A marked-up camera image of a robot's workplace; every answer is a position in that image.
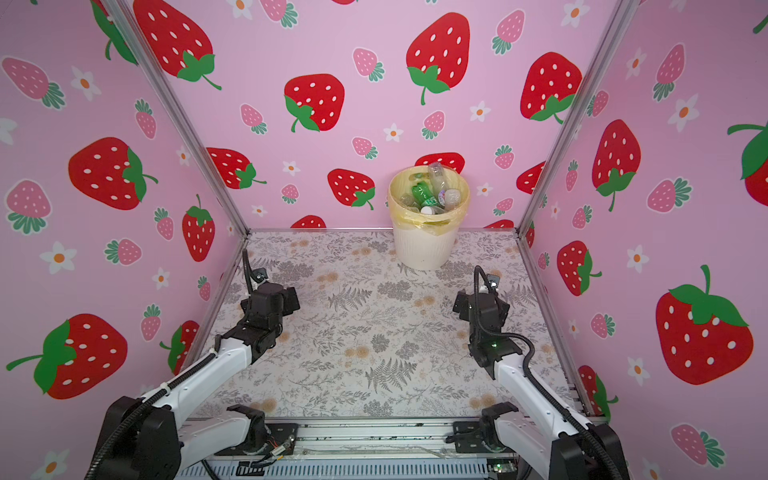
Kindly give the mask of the green bottle yellow cap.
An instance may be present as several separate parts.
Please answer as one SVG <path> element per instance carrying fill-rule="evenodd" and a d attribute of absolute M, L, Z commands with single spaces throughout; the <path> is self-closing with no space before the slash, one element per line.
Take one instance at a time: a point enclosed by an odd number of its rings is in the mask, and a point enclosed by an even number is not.
<path fill-rule="evenodd" d="M 432 191 L 432 187 L 426 181 L 419 181 L 411 186 L 413 198 L 419 208 L 438 207 L 442 204 Z"/>

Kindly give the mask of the clear bluish bottle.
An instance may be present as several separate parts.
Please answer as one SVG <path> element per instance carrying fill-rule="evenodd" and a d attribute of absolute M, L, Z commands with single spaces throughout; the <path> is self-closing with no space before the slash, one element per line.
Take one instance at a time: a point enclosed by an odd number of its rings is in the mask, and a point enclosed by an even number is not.
<path fill-rule="evenodd" d="M 446 169 L 439 162 L 434 162 L 428 165 L 428 175 L 435 195 L 438 195 L 449 188 L 448 178 L 445 171 Z"/>

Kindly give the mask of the clear bottle white label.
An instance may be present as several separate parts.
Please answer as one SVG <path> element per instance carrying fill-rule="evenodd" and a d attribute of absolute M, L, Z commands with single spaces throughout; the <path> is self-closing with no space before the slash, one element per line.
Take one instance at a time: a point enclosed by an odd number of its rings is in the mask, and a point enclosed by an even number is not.
<path fill-rule="evenodd" d="M 425 205 L 421 207 L 420 213 L 423 215 L 441 215 L 441 214 L 444 214 L 445 211 L 439 205 L 437 206 Z"/>

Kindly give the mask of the clear bottle red cap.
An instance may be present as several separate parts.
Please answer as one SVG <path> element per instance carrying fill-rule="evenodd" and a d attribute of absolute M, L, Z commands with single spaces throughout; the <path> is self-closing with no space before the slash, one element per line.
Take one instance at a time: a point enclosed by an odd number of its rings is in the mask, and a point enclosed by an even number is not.
<path fill-rule="evenodd" d="M 458 189 L 447 189 L 440 193 L 440 200 L 446 209 L 453 209 L 461 202 L 461 192 Z"/>

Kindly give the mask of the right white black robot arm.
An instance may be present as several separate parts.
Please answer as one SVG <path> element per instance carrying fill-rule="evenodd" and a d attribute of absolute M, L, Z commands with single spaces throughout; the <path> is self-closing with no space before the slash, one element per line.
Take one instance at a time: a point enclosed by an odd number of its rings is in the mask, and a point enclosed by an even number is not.
<path fill-rule="evenodd" d="M 469 323 L 470 357 L 516 401 L 483 411 L 479 433 L 486 447 L 513 451 L 543 479 L 627 479 L 618 435 L 568 406 L 533 372 L 533 343 L 501 331 L 508 311 L 493 290 L 460 291 L 453 305 Z"/>

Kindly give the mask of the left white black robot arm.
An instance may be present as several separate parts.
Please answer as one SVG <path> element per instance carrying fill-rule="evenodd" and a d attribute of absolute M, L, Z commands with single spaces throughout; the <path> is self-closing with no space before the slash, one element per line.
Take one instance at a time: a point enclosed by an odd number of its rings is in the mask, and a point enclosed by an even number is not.
<path fill-rule="evenodd" d="M 221 385 L 275 347 L 284 317 L 299 310 L 296 290 L 265 281 L 241 304 L 243 318 L 202 359 L 139 398 L 123 396 L 107 410 L 88 479 L 173 479 L 229 447 L 268 453 L 264 412 L 236 404 L 210 420 L 190 416 Z"/>

